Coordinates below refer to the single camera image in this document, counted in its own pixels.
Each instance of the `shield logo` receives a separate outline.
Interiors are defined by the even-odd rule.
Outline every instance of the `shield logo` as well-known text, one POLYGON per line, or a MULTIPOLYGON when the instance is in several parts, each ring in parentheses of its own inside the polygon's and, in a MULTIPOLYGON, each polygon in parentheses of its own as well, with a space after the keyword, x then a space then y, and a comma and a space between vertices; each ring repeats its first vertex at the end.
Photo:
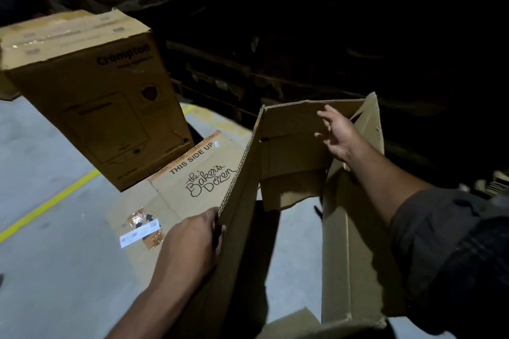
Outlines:
POLYGON ((142 95, 150 101, 155 101, 157 98, 157 87, 149 86, 142 90, 142 95))

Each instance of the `floor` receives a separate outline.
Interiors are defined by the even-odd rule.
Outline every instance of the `floor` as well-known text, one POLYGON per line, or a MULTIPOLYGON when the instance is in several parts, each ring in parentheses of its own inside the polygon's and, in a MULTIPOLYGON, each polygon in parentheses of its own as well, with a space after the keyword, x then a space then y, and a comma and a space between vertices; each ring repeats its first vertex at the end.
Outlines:
MULTIPOLYGON (((240 144, 250 137, 218 114, 182 107, 202 136, 219 128, 240 144)), ((23 97, 0 101, 0 232, 92 170, 23 97)), ((102 339, 124 314, 141 286, 106 222, 119 195, 98 175, 0 242, 0 337, 102 339)), ((268 322, 303 307, 321 316, 318 203, 281 214, 266 279, 268 322)), ((427 337, 406 318, 392 324, 400 338, 427 337)))

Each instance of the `dark gray sleeve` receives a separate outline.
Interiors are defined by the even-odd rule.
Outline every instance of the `dark gray sleeve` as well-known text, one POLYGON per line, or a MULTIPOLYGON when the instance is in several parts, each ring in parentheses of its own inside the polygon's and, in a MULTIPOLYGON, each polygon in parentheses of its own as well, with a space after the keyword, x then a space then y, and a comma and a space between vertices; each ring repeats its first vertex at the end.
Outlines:
POLYGON ((460 190, 431 188, 399 207, 389 227, 392 253, 412 300, 427 304, 429 285, 480 221, 485 203, 460 190))

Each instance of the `closed cardboard box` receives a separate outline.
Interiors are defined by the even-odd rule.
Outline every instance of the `closed cardboard box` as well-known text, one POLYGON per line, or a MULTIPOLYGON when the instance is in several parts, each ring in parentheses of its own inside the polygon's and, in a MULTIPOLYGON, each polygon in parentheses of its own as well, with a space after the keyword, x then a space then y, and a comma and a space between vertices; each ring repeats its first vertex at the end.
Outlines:
POLYGON ((207 284, 186 306, 173 328, 175 337, 220 337, 258 185, 266 211, 283 210, 311 196, 321 196, 323 201, 321 324, 310 319, 311 324, 297 329, 292 323, 295 316, 290 316, 267 327, 261 337, 342 338, 366 329, 382 329, 385 316, 404 313, 401 275, 382 221, 346 165, 333 161, 325 145, 314 137, 315 131, 323 129, 316 112, 325 104, 355 119, 355 127, 383 153, 374 93, 366 99, 262 107, 220 207, 219 221, 227 229, 219 263, 207 284))
POLYGON ((118 10, 6 35, 19 91, 119 190, 193 146, 150 29, 118 10))
POLYGON ((152 278, 165 234, 186 217, 221 204, 243 153, 242 146, 216 131, 159 172, 126 190, 113 205, 108 222, 143 288, 152 278), (157 231, 138 235, 140 240, 124 245, 129 241, 122 242, 122 236, 137 233, 154 220, 160 227, 157 231))
MULTIPOLYGON (((4 38, 10 33, 16 33, 18 31, 32 29, 40 26, 58 24, 62 21, 68 21, 77 17, 92 15, 90 12, 78 10, 69 12, 60 12, 58 14, 43 16, 30 21, 22 21, 14 25, 0 27, 0 41, 5 43, 4 38)), ((2 52, 0 51, 0 64, 2 62, 2 52)), ((0 66, 0 99, 13 100, 19 97, 21 92, 13 85, 6 73, 0 66)))

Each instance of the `barcode sticker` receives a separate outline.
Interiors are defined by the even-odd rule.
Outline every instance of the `barcode sticker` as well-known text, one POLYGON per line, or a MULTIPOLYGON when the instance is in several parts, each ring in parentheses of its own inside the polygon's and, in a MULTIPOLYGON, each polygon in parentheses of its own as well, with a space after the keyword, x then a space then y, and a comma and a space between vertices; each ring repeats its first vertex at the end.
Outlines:
POLYGON ((124 248, 129 244, 134 243, 135 241, 143 239, 145 236, 148 236, 150 233, 154 233, 160 228, 161 226, 159 225, 159 220, 155 219, 150 221, 148 224, 136 228, 132 232, 125 233, 124 235, 120 236, 120 248, 124 248))

